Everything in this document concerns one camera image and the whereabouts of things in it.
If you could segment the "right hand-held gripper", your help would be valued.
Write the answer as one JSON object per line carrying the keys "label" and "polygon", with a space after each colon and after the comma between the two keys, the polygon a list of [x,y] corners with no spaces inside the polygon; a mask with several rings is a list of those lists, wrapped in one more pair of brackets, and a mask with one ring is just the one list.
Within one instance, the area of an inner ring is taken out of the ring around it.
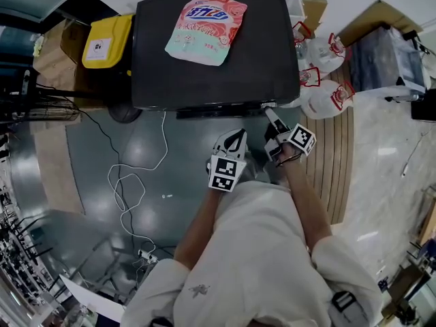
{"label": "right hand-held gripper", "polygon": [[275,113],[271,107],[265,107],[264,112],[270,121],[264,135],[266,145],[264,150],[270,161],[274,161],[282,151],[282,145],[291,144],[298,152],[307,157],[316,143],[315,134],[306,127],[296,124],[290,129]]}

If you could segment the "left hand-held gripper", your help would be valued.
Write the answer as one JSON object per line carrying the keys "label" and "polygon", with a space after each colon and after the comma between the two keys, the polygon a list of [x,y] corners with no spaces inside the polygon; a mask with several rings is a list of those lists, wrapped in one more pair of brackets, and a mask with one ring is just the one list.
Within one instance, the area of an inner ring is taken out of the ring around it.
{"label": "left hand-held gripper", "polygon": [[206,163],[208,187],[232,192],[247,165],[247,132],[233,129],[218,137],[211,158]]}

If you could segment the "black washing machine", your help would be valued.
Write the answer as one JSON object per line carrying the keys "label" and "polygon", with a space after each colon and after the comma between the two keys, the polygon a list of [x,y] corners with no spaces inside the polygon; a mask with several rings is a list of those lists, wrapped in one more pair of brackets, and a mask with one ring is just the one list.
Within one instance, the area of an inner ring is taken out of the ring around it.
{"label": "black washing machine", "polygon": [[231,106],[286,104],[298,96],[298,62],[285,0],[233,0],[247,10],[239,27],[223,30],[230,50],[221,65],[176,59],[165,50],[180,13],[193,1],[138,3],[131,65],[135,107],[230,114]]}

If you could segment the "person's left forearm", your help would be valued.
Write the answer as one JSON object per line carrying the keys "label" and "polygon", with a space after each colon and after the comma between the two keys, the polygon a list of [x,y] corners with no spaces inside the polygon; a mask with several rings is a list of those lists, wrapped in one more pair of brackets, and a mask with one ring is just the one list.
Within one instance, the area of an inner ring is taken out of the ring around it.
{"label": "person's left forearm", "polygon": [[198,263],[211,236],[215,217],[223,192],[209,189],[190,223],[185,235],[176,246],[174,260],[192,270]]}

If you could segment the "person's right forearm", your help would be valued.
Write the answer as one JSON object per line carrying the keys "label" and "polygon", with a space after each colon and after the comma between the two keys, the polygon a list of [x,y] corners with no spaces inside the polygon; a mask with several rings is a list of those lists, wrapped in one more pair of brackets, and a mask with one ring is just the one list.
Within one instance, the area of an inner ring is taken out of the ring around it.
{"label": "person's right forearm", "polygon": [[284,166],[284,170],[307,247],[312,251],[321,239],[332,235],[328,213],[299,163]]}

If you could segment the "person's right hand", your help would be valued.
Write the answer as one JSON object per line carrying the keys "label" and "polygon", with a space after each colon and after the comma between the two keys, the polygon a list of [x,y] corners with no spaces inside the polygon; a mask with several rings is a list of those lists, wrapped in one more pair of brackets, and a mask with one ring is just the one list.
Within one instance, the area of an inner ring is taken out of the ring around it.
{"label": "person's right hand", "polygon": [[283,143],[281,145],[281,151],[278,154],[277,162],[275,166],[277,168],[288,166],[291,163],[300,163],[300,158],[302,151],[290,144],[289,142]]}

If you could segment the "black standing fan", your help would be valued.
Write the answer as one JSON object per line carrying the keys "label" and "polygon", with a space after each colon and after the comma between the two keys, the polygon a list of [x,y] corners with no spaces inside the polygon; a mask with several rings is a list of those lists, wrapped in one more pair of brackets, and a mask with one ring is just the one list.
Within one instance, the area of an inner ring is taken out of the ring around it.
{"label": "black standing fan", "polygon": [[86,69],[77,73],[74,88],[57,89],[24,75],[16,89],[0,87],[0,123],[74,121],[86,109],[107,108],[117,123],[131,123],[141,113],[131,99],[131,77],[108,69]]}

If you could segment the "pink detergent pouch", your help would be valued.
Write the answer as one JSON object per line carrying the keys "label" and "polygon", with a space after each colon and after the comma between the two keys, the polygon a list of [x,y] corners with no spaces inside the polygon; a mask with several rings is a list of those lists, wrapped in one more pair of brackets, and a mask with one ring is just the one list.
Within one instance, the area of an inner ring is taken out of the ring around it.
{"label": "pink detergent pouch", "polygon": [[173,58],[220,66],[243,23],[247,5],[235,0],[190,0],[165,51]]}

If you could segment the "person's white shirt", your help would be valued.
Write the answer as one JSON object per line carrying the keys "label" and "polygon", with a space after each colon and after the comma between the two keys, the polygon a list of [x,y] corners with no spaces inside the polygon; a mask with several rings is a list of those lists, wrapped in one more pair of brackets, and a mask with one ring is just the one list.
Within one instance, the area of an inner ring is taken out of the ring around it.
{"label": "person's white shirt", "polygon": [[337,236],[307,249],[289,191],[250,181],[220,200],[197,264],[158,262],[121,327],[375,327],[381,292]]}

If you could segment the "clear plastic box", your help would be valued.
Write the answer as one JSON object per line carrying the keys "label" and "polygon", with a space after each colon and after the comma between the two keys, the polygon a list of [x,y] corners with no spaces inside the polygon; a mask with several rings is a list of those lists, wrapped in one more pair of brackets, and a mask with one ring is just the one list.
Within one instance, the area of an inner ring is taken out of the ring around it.
{"label": "clear plastic box", "polygon": [[298,22],[304,22],[306,15],[302,0],[285,0],[285,2],[290,16],[291,25],[294,26]]}

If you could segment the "small cardboard sheet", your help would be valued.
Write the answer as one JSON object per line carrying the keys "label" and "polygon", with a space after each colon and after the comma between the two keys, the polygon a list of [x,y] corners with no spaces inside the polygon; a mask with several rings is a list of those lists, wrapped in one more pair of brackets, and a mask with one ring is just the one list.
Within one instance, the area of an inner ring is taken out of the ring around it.
{"label": "small cardboard sheet", "polygon": [[327,0],[302,0],[305,13],[302,31],[310,38],[315,37],[316,29],[322,23],[322,16],[328,6]]}

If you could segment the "white power strip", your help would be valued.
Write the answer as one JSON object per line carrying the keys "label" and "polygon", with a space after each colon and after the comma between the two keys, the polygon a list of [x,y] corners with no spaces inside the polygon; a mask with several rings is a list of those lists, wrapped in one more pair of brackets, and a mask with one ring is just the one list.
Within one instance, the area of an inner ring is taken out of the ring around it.
{"label": "white power strip", "polygon": [[139,250],[138,255],[140,256],[140,259],[147,264],[156,264],[159,261],[154,254],[147,251]]}

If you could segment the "large cardboard sheet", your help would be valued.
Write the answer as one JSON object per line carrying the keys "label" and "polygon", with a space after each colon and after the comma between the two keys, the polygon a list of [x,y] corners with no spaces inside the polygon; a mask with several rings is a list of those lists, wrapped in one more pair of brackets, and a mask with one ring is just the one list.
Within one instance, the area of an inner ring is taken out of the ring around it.
{"label": "large cardboard sheet", "polygon": [[420,25],[404,13],[382,0],[377,0],[355,17],[339,33],[339,37],[344,46],[350,46],[379,27],[394,27],[402,33],[411,31],[420,33],[423,31]]}

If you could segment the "black box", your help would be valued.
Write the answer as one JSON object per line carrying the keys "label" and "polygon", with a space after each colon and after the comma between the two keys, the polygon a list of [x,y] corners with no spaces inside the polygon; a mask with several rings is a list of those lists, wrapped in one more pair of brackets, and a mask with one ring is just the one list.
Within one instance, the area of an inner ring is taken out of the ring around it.
{"label": "black box", "polygon": [[411,118],[436,123],[436,89],[429,89],[422,100],[411,103]]}

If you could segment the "yellow lid bin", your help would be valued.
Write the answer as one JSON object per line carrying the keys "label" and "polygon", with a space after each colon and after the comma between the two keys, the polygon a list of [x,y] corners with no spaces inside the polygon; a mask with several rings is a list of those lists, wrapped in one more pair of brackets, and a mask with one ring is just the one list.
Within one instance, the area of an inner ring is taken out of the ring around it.
{"label": "yellow lid bin", "polygon": [[109,69],[131,76],[134,14],[91,23],[82,64],[87,69]]}

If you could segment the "long flat cardboard sheet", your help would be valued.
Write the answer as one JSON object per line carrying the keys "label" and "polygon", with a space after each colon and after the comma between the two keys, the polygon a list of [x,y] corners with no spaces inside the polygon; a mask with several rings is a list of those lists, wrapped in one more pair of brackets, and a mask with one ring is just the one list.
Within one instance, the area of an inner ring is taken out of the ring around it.
{"label": "long flat cardboard sheet", "polygon": [[50,208],[84,214],[67,142],[64,123],[30,124],[44,192]]}

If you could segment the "brown cardboard box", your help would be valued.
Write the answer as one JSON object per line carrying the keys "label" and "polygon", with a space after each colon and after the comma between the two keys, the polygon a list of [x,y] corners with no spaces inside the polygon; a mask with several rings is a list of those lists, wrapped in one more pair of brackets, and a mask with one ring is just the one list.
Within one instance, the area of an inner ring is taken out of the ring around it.
{"label": "brown cardboard box", "polygon": [[91,92],[82,55],[90,27],[65,19],[44,34],[39,56],[33,60],[36,82],[65,91]]}

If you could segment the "white table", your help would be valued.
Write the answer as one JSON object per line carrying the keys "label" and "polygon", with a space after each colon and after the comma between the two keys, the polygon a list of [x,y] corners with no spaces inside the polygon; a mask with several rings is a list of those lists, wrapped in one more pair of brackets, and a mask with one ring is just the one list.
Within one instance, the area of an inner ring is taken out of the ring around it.
{"label": "white table", "polygon": [[96,312],[99,315],[109,318],[110,320],[120,323],[125,311],[125,307],[117,302],[111,301],[99,294],[96,294],[84,287],[79,286],[67,277],[59,275],[60,279],[74,296],[74,298],[83,306]]}

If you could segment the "cluttered workbench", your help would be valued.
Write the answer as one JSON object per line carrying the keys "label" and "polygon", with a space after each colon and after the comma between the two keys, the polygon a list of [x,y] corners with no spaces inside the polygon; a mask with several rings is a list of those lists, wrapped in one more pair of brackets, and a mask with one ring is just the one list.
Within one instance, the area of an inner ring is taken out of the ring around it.
{"label": "cluttered workbench", "polygon": [[28,327],[42,327],[59,302],[52,291],[59,287],[42,261],[40,249],[29,232],[35,218],[20,218],[20,209],[5,166],[0,166],[0,285],[12,300],[12,313],[23,314]]}

